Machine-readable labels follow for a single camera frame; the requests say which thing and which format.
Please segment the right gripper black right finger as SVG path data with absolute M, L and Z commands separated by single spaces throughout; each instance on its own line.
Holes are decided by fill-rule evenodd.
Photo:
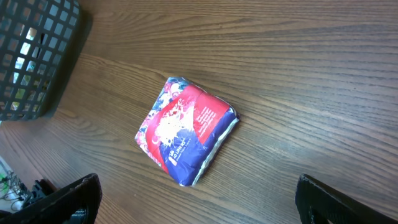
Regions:
M 307 175 L 300 175 L 295 204 L 302 223 L 397 224 L 397 220 Z

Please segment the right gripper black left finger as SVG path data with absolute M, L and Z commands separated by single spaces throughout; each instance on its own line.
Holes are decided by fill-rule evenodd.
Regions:
M 101 184 L 95 173 L 58 190 L 47 180 L 36 180 L 19 211 L 1 211 L 1 224 L 90 224 L 96 220 L 101 199 Z

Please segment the red purple floral liner pack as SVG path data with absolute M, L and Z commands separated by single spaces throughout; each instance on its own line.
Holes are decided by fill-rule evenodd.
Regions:
M 176 183 L 192 186 L 238 121 L 229 103 L 185 78 L 170 77 L 135 140 Z

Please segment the dark grey plastic basket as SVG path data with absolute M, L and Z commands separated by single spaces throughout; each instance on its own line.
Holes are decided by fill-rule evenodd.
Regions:
M 78 0 L 1 0 L 1 121 L 53 116 L 90 28 Z

